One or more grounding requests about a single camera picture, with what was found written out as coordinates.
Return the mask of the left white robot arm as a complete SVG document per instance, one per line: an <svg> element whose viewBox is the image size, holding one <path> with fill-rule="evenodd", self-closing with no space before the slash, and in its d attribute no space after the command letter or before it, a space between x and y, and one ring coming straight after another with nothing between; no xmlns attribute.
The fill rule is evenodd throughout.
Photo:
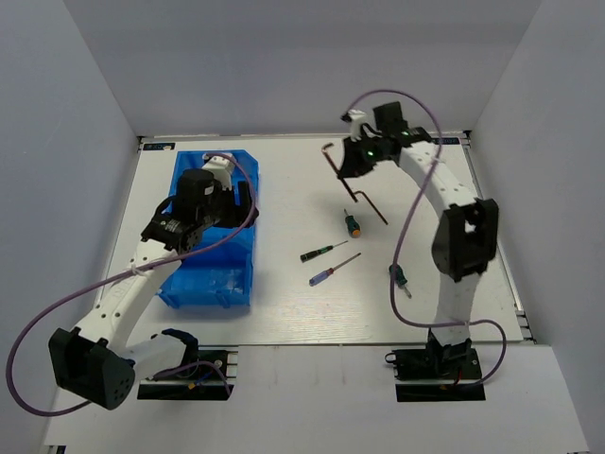
<svg viewBox="0 0 605 454"><path fill-rule="evenodd" d="M167 328L131 344L130 334L162 284L193 253L203 252L204 232L213 227L239 233L257 216L251 181L233 182L237 163L214 155L186 169L174 195L162 201L141 234L122 277L71 330L57 329L49 352L57 384L106 410L114 410L139 381L199 368L195 337Z"/></svg>

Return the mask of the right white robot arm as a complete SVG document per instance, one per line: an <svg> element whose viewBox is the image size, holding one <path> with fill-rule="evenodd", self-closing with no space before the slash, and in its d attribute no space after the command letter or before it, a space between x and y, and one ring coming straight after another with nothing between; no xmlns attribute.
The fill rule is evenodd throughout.
<svg viewBox="0 0 605 454"><path fill-rule="evenodd" d="M473 300L480 276L495 257L499 208L493 200L477 198L441 162L430 150L430 135L409 127L399 102L374 108L373 116L372 124L356 109L341 117L350 133L343 140L337 178L359 178L380 162L393 162L419 186L438 216L431 254L441 274L440 294L426 363L434 375L447 377L471 348Z"/></svg>

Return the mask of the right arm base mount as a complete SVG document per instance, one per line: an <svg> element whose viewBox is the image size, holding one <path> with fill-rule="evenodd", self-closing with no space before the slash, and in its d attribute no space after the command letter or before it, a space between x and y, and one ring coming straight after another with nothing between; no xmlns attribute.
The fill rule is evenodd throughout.
<svg viewBox="0 0 605 454"><path fill-rule="evenodd" d="M393 368L399 403L479 402L486 400L476 349L471 341L441 347L431 339L423 348L385 354Z"/></svg>

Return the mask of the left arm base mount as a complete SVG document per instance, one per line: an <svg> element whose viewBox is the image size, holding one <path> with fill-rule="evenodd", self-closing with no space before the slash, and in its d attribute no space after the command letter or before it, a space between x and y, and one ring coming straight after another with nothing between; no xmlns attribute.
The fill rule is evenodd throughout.
<svg viewBox="0 0 605 454"><path fill-rule="evenodd" d="M233 348L199 349L198 364L163 378L139 384L140 401L227 401L237 376L238 352Z"/></svg>

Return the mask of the brown hex key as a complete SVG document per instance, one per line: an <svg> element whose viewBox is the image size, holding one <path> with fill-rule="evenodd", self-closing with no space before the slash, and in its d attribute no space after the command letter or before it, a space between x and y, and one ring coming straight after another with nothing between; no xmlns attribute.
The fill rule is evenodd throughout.
<svg viewBox="0 0 605 454"><path fill-rule="evenodd" d="M354 203L358 203L358 198L357 198L356 194L354 193L354 191L352 190L352 188L339 176L339 172L338 172L337 166L336 166L334 160L332 159L332 157L330 156L329 151L330 151L330 149L333 146L334 146L334 144L332 142L328 142L327 144L325 144L321 148L321 153L324 156L324 158L326 159L328 165L335 172L337 180L343 185L344 189L349 194L349 196L351 197L351 199L353 200L353 202Z"/></svg>
<svg viewBox="0 0 605 454"><path fill-rule="evenodd" d="M372 208L372 210L374 211L374 213L382 220L382 222L385 225L389 225L388 220L385 218L385 216L381 213L381 211L378 209L378 207L375 205L375 203L371 200L371 198L362 190L357 190L354 192L354 195L362 197Z"/></svg>

